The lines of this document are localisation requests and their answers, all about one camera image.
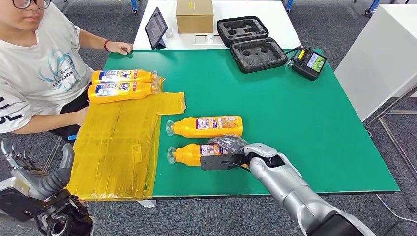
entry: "green tabletop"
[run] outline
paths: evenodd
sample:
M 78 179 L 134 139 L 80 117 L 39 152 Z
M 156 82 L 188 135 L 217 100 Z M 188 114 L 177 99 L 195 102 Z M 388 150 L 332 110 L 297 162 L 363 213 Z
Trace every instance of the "green tabletop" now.
M 311 82 L 287 66 L 243 74 L 228 50 L 145 50 L 110 54 L 105 69 L 156 70 L 165 92 L 185 92 L 185 113 L 162 116 L 156 198 L 269 194 L 238 168 L 168 163 L 169 146 L 208 140 L 168 137 L 169 119 L 222 115 L 241 116 L 243 138 L 285 154 L 318 193 L 399 191 L 329 64 Z

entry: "floor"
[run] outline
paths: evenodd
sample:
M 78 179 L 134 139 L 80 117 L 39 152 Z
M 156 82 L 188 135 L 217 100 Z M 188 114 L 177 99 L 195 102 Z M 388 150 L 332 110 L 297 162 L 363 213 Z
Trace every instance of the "floor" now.
M 128 0 L 69 0 L 67 3 L 56 0 L 54 3 L 81 28 L 111 40 L 132 43 L 146 6 L 146 1 L 140 1 L 138 13 L 133 14 Z M 321 48 L 335 69 L 366 25 L 368 18 L 363 12 L 370 4 L 370 0 L 357 3 L 352 0 L 296 0 L 289 16 L 301 41 Z M 81 55 L 94 69 L 101 69 L 107 57 L 106 52 L 95 50 L 82 50 Z M 417 100 L 409 99 L 403 107 L 417 109 Z M 387 122 L 417 165 L 417 117 L 390 115 Z M 384 194 L 382 198 L 397 214 L 417 219 L 417 215 L 408 210 L 417 206 L 417 182 L 382 127 L 375 124 L 371 132 L 376 147 L 401 188 L 401 192 Z M 41 167 L 56 140 L 49 133 L 1 137 L 11 138 L 20 149 L 28 148 Z M 52 169 L 57 167 L 61 157 L 58 152 Z M 4 161 L 0 165 L 0 180 L 8 177 L 10 168 Z M 417 235 L 417 225 L 410 223 L 397 224 L 386 233 L 399 220 L 375 195 L 325 196 L 324 199 L 358 217 L 376 235 Z M 97 218 L 96 235 L 99 236 L 300 235 L 289 215 L 272 198 L 165 200 L 159 201 L 153 209 L 142 208 L 136 202 L 96 202 L 90 204 L 90 213 Z M 0 222 L 1 236 L 38 235 L 32 231 L 23 225 Z

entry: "tablet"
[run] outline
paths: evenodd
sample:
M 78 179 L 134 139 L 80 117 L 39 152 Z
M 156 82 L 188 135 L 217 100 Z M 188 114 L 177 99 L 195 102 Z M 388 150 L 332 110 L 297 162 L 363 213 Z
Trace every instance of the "tablet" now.
M 152 49 L 165 48 L 162 37 L 167 29 L 167 23 L 162 17 L 161 11 L 157 7 L 145 26 L 145 32 L 148 35 L 149 43 Z

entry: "foam case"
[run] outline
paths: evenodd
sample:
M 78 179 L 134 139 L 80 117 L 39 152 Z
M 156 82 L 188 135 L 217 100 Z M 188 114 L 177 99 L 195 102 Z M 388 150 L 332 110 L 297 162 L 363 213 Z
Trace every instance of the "foam case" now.
M 279 67 L 288 60 L 256 16 L 219 20 L 217 32 L 243 73 Z
M 230 52 L 243 73 L 285 65 L 288 58 L 272 38 L 261 38 L 230 46 Z
M 256 16 L 244 16 L 217 21 L 217 32 L 226 47 L 233 43 L 266 38 L 268 30 Z

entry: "controller screen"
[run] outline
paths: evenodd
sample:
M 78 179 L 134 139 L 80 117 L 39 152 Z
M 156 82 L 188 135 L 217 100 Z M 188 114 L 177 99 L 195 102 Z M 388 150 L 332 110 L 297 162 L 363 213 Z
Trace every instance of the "controller screen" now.
M 314 71 L 320 73 L 323 66 L 326 62 L 326 59 L 317 53 L 313 53 L 310 57 L 310 60 L 307 63 L 307 67 L 313 69 Z

